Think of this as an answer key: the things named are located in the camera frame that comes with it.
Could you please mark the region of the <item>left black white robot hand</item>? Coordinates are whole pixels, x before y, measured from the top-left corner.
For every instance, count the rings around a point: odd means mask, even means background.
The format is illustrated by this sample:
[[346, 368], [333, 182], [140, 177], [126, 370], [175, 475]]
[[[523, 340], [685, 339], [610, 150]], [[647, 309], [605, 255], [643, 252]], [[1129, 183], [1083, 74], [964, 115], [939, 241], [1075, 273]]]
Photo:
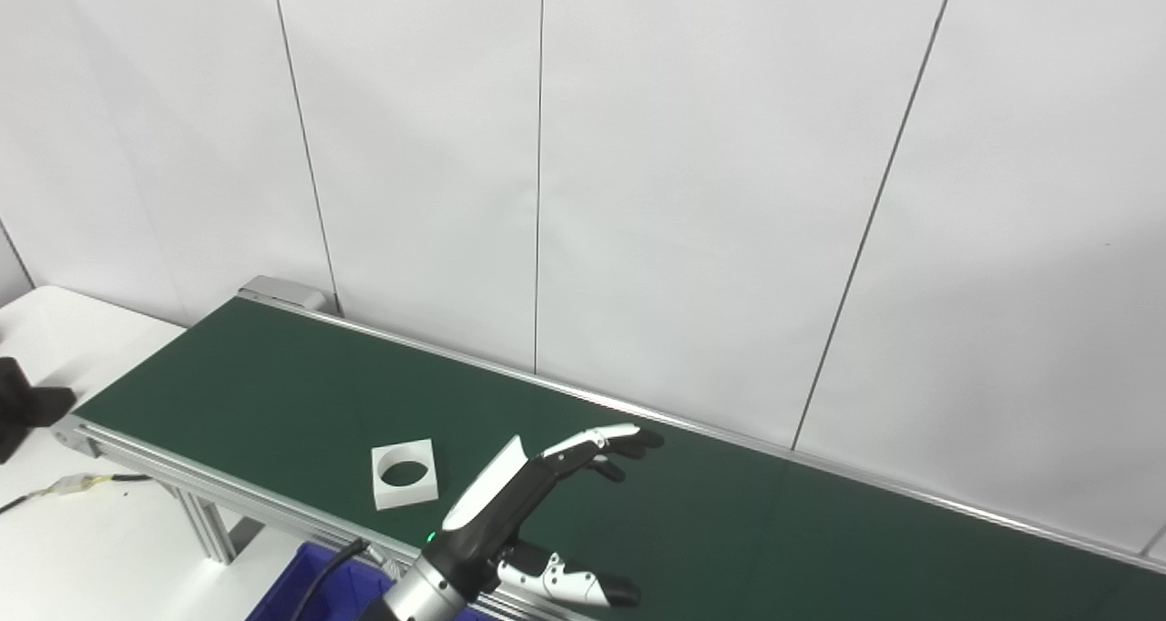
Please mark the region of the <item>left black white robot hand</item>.
[[437, 583], [468, 604], [507, 585], [554, 604], [635, 607], [641, 592], [633, 581], [588, 570], [519, 534], [567, 477], [590, 470], [623, 484], [626, 475], [609, 456], [641, 459], [663, 443], [661, 433], [635, 423], [593, 426], [538, 456], [527, 456], [520, 437], [513, 437], [455, 501], [422, 558], [437, 572]]

